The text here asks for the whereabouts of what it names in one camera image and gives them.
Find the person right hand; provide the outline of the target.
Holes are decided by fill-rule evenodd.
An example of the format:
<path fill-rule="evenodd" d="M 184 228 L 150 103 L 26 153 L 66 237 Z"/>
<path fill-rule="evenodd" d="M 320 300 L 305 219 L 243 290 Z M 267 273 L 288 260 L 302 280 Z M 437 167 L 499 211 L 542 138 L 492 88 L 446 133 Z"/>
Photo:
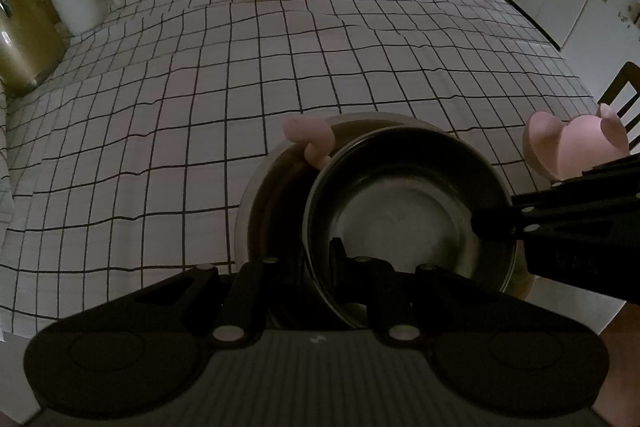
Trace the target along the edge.
<path fill-rule="evenodd" d="M 639 307 L 626 303 L 600 334 L 610 369 L 594 410 L 612 426 L 638 426 L 640 407 Z"/>

